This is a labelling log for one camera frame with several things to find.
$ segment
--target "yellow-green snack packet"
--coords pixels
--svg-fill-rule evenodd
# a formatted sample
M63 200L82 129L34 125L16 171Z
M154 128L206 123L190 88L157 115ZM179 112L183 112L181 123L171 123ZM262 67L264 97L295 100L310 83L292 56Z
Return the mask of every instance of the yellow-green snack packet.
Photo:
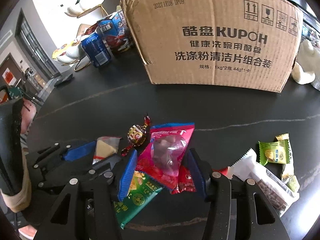
M264 143L259 142L260 164L265 166L270 163L289 163L289 143L288 140L279 140L277 142Z
M147 174L135 171L128 196L122 202L113 203L120 227L123 229L162 189Z
M288 178L286 181L286 185L294 193L297 193L300 188L300 184L299 184L296 176L292 176L292 177Z
M291 145L290 145L290 140L289 140L289 134L288 133L284 133L281 135L276 136L276 139L278 141L281 140L288 140L288 151L289 151L289 162L287 164L283 164L282 165L282 174L281 174L281 179L282 181L290 178L291 176L294 175L294 168L293 168L293 155L292 155L292 149L291 149Z

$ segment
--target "bag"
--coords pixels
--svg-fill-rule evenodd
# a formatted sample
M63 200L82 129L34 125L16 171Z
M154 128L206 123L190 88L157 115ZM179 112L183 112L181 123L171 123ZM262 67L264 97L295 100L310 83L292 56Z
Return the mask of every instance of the bag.
M174 189L194 128L194 123L167 123L151 127L150 143L138 157L136 170Z

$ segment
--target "wrapped candy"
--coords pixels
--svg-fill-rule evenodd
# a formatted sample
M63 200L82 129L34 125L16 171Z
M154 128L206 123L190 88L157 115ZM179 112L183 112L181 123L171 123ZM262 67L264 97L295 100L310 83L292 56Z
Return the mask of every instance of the wrapped candy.
M122 156L126 156L128 151L133 147L138 147L142 145L146 138L147 138L147 127L150 125L150 118L149 116L144 116L144 124L140 125L133 125L128 132L128 142L130 145L124 148L121 151Z

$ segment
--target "metal screw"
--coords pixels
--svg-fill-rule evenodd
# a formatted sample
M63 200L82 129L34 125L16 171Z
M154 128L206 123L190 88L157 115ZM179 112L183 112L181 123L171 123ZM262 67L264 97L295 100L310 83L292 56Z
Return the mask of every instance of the metal screw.
M71 179L71 180L69 181L69 183L70 183L71 185L75 185L75 184L78 183L78 179L76 179L76 178Z
M103 176L105 176L106 178L111 178L113 176L112 171L106 171Z
M214 171L212 173L212 176L215 177L215 178L220 178L221 177L221 173L220 172L217 172L217 171Z
M248 183L249 185L254 185L254 184L256 184L256 182L254 181L254 179L247 179L247 183Z

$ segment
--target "blue can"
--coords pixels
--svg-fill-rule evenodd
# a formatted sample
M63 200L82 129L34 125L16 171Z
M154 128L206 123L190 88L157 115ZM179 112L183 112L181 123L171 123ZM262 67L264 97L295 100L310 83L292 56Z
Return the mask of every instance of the blue can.
M111 55L97 33L91 33L81 42L81 46L95 67L111 61Z

